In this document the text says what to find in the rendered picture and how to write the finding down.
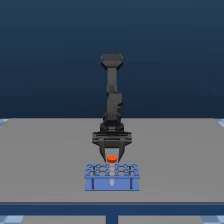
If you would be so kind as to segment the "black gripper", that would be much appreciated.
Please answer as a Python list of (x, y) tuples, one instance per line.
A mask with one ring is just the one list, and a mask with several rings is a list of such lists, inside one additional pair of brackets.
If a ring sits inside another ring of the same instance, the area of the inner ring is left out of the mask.
[(125, 147), (132, 142), (132, 133), (126, 132), (124, 124), (119, 121), (106, 121), (100, 124), (100, 130), (92, 134), (92, 142), (96, 145), (99, 144), (100, 154), (106, 162), (105, 143), (99, 143), (100, 141), (109, 142), (110, 145), (119, 145), (119, 163), (125, 152)]

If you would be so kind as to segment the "clear orange-capped centrifuge tube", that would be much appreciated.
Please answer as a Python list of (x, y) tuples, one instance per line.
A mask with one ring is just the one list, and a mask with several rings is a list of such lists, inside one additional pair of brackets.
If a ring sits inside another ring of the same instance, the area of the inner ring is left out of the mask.
[(115, 184), (115, 168), (116, 168), (116, 162), (117, 162), (117, 157), (115, 155), (109, 155), (107, 157), (107, 162), (108, 162), (108, 174), (110, 176), (109, 178), (109, 184), (113, 186)]

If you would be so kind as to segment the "blue tube rack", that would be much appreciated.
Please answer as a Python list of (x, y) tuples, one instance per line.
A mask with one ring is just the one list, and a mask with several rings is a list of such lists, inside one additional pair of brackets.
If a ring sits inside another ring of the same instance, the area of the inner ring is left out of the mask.
[(138, 191), (137, 164), (87, 164), (86, 191)]

